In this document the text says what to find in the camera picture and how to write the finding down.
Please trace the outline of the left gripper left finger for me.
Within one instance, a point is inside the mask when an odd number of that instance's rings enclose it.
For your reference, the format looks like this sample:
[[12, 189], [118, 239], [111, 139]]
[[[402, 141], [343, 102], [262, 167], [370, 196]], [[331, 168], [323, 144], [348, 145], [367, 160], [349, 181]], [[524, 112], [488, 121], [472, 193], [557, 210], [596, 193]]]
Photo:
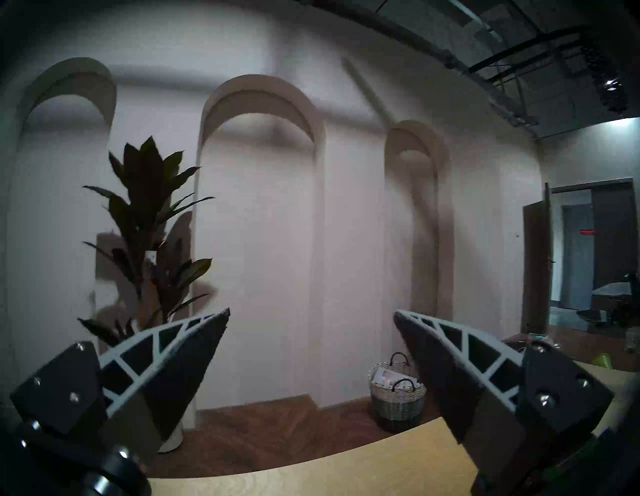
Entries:
[[92, 449], [122, 446], [149, 466], [181, 423], [231, 310], [137, 333], [98, 355], [76, 342], [10, 395], [23, 421]]

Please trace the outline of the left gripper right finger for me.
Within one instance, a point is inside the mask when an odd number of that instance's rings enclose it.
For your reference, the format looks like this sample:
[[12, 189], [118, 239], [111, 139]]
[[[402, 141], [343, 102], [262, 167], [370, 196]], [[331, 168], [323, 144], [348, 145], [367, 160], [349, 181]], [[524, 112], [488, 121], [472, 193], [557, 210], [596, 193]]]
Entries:
[[407, 310], [393, 323], [418, 377], [477, 468], [472, 495], [543, 495], [590, 442], [614, 394], [542, 338], [517, 351], [478, 329]]

